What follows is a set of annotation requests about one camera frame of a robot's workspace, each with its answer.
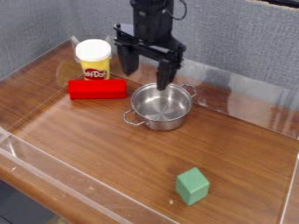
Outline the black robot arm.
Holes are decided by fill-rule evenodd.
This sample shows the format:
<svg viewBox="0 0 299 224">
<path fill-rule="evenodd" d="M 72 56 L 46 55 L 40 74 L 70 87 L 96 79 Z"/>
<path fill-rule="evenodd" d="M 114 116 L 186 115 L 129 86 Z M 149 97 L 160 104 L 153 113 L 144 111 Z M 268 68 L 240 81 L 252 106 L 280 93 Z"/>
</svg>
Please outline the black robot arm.
<svg viewBox="0 0 299 224">
<path fill-rule="evenodd" d="M 156 88 L 164 90 L 181 68 L 185 45 L 173 37 L 173 0 L 129 0 L 133 23 L 113 25 L 116 52 L 125 75 L 138 68 L 138 56 L 158 62 Z"/>
</svg>

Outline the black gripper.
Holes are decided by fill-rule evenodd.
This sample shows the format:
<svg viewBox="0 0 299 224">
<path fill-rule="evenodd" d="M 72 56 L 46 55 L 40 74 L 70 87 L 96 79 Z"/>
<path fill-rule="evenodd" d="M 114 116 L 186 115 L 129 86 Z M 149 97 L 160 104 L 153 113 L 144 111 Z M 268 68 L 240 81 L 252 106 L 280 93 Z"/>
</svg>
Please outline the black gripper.
<svg viewBox="0 0 299 224">
<path fill-rule="evenodd" d="M 185 45 L 173 37 L 172 22 L 114 24 L 116 50 L 125 75 L 138 68 L 138 56 L 158 61 L 156 87 L 165 90 L 182 61 Z"/>
</svg>

